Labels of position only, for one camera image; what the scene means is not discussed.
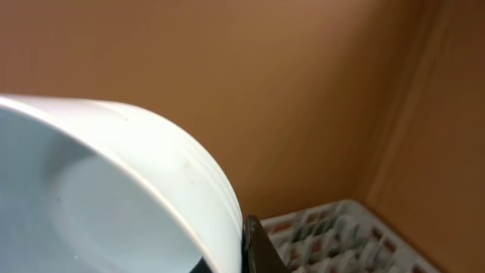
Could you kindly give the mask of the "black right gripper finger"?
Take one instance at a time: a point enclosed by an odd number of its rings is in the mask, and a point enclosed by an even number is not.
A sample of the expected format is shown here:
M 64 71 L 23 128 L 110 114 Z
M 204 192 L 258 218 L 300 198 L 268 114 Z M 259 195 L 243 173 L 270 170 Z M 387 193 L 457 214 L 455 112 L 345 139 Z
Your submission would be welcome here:
M 248 215 L 243 225 L 242 273 L 291 273 L 279 257 L 260 220 Z

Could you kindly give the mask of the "light blue bowl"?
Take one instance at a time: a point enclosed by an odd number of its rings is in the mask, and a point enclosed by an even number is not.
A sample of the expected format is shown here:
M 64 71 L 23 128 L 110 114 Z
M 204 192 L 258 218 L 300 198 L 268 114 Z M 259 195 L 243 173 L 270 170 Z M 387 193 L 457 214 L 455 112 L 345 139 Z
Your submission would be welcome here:
M 3 272 L 239 272 L 242 219 L 219 164 L 168 119 L 2 95 Z

